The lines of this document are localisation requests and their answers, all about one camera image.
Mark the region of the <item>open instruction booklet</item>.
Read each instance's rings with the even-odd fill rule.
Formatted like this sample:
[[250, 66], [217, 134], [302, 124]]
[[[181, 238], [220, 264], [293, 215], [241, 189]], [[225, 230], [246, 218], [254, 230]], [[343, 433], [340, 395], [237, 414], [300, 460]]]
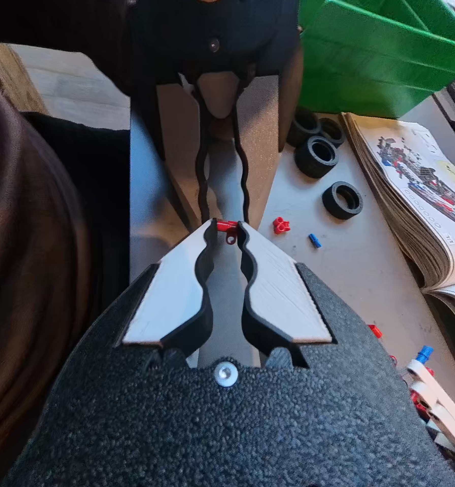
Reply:
[[340, 122], [421, 291], [455, 314], [455, 166], [417, 123], [341, 113]]

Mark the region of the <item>wooden workbench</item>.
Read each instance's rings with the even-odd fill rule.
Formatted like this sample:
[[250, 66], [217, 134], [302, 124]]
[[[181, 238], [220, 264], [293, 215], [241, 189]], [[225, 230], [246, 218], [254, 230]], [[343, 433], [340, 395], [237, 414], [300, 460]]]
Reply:
[[49, 114], [20, 56], [3, 43], [0, 43], [0, 91], [20, 112]]

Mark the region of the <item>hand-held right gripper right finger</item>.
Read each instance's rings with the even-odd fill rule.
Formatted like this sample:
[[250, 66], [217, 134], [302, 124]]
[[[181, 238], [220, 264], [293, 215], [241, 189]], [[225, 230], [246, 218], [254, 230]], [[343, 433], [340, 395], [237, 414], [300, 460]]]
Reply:
[[285, 348], [302, 358], [302, 347], [332, 343], [332, 333], [304, 281], [299, 264], [246, 222], [237, 225], [244, 291], [242, 331], [269, 356]]

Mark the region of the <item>black rubber tyre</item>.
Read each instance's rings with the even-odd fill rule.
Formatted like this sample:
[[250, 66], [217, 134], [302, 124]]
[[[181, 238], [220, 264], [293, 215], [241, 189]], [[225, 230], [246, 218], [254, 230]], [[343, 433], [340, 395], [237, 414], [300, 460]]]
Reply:
[[329, 140], [312, 136], [297, 146], [294, 160], [303, 174], [320, 179], [338, 164], [339, 155], [337, 148]]
[[339, 220], [349, 220], [361, 213], [363, 197], [352, 185], [337, 181], [322, 193], [325, 209]]
[[320, 132], [321, 122], [316, 113], [304, 107], [297, 107], [287, 135], [287, 143], [295, 148]]
[[320, 136], [330, 142], [336, 149], [339, 148], [346, 140], [344, 130], [333, 119], [323, 117], [319, 119]]

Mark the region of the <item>green plastic bin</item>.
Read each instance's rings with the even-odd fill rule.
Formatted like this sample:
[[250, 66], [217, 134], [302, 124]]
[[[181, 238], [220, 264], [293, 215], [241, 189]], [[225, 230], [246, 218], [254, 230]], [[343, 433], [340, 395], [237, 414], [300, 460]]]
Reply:
[[444, 1], [300, 1], [299, 106], [399, 118], [455, 80]]

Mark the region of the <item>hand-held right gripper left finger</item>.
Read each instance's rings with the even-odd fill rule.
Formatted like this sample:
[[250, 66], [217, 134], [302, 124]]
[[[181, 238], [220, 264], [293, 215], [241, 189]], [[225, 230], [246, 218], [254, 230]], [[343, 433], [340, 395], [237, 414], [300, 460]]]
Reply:
[[213, 329], [206, 282], [216, 243], [217, 220], [210, 219], [158, 262], [122, 336], [123, 345], [178, 349], [189, 357], [206, 343]]

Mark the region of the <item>grey desk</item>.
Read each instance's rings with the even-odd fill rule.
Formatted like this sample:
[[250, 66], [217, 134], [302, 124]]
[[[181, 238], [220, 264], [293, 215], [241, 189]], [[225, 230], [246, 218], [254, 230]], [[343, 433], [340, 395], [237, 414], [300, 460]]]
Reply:
[[[453, 163], [455, 134], [433, 100], [428, 99], [403, 118], [430, 129]], [[150, 264], [159, 261], [187, 234], [177, 214], [169, 181], [163, 172], [149, 133], [140, 117], [131, 111], [130, 135], [130, 265], [129, 282]], [[221, 198], [221, 215], [236, 220], [241, 215], [242, 195], [239, 163], [223, 159], [223, 145], [211, 145], [212, 160], [218, 164], [220, 180], [211, 182]], [[321, 180], [305, 177], [293, 160], [293, 148], [285, 146], [259, 231], [295, 261], [304, 263], [338, 294], [366, 323], [383, 333], [381, 342], [395, 356], [399, 367], [415, 357], [424, 346], [434, 348], [429, 361], [439, 384], [455, 402], [455, 346], [444, 325], [435, 318], [421, 294], [407, 260], [375, 200], [348, 143], [340, 147], [341, 160]], [[336, 181], [349, 182], [363, 196], [359, 216], [340, 222], [325, 210], [322, 192]], [[282, 216], [291, 225], [285, 235], [274, 235], [272, 221]], [[317, 236], [316, 249], [308, 235]], [[215, 267], [207, 285], [213, 307], [214, 325], [208, 342], [198, 354], [198, 365], [206, 366], [221, 356], [246, 365], [260, 365], [259, 353], [248, 344], [241, 330], [246, 279], [240, 270], [241, 252], [218, 236]]]

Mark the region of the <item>person's brown shirt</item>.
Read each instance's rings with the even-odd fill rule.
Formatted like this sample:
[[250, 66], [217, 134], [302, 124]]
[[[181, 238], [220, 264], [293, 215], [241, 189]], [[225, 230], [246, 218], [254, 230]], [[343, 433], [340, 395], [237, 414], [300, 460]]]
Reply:
[[92, 277], [78, 191], [0, 92], [0, 473], [88, 323]]

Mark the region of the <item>toy brick race car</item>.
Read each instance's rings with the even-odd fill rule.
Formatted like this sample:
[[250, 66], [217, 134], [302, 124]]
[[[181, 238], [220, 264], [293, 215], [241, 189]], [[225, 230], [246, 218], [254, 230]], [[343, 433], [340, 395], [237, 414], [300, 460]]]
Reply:
[[403, 373], [375, 376], [379, 386], [389, 378], [399, 378], [407, 386], [410, 400], [424, 428], [438, 450], [455, 463], [455, 403], [426, 366], [433, 348], [424, 346]]

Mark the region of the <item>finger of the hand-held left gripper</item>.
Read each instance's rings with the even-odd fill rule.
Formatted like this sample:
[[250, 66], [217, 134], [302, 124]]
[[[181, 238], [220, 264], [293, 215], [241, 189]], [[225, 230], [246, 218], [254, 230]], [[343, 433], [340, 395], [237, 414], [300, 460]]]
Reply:
[[210, 217], [207, 203], [207, 108], [199, 89], [157, 86], [164, 164], [188, 219], [198, 228]]
[[279, 165], [279, 76], [255, 77], [240, 92], [232, 117], [243, 219], [260, 225]]

